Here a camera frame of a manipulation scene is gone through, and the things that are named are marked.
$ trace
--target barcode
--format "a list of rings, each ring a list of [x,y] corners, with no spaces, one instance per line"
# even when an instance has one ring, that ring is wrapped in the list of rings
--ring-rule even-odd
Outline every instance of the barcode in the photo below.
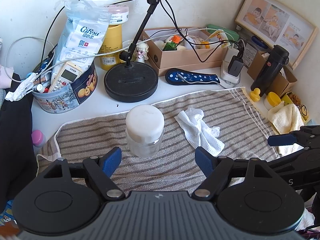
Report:
[[[116,57],[103,57],[102,63],[104,65],[113,65],[116,63]]]

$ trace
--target white desk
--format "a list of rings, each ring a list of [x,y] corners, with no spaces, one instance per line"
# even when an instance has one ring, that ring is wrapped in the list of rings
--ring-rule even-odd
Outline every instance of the white desk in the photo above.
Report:
[[[106,72],[100,68],[99,60],[95,60],[95,65],[98,74],[97,88],[95,89],[94,93],[77,108],[66,113],[50,114],[42,110],[38,102],[34,99],[32,104],[33,130],[41,130],[48,140],[65,122],[128,111],[137,105],[153,104],[191,92],[222,89],[218,85],[173,86],[168,84],[163,76],[159,77],[158,88],[150,98],[138,103],[123,103],[114,100],[107,94],[103,84],[103,78]],[[205,74],[214,73],[220,76],[220,68],[197,70],[196,72]],[[247,74],[247,68],[243,67],[241,71],[241,80],[237,87],[246,87],[247,92],[250,92],[250,86],[252,82],[253,79]],[[221,83],[227,88],[231,87],[222,80]],[[267,116],[267,109],[263,104],[263,98],[256,103],[255,106],[264,116]]]

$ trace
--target small pink bottle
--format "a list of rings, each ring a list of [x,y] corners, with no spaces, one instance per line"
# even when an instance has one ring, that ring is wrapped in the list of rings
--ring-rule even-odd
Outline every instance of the small pink bottle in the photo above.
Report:
[[[34,130],[31,134],[31,137],[32,137],[32,143],[36,147],[40,148],[46,142],[45,136],[40,130]]]

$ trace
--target black thermos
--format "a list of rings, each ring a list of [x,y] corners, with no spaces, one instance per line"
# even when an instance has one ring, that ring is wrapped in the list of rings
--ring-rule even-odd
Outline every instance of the black thermos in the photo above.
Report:
[[[259,88],[260,96],[263,96],[283,65],[287,65],[288,62],[289,52],[281,46],[275,45],[256,80],[252,83],[251,91]]]

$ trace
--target baby photo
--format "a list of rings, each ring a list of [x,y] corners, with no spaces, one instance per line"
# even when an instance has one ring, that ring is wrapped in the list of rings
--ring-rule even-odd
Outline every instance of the baby photo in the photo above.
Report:
[[[304,44],[304,38],[289,26],[282,35],[281,41],[298,50],[300,50]]]
[[[273,42],[276,42],[288,19],[289,14],[272,4],[263,19],[259,31]]]
[[[243,20],[258,29],[263,22],[270,5],[271,4],[265,0],[252,0]]]

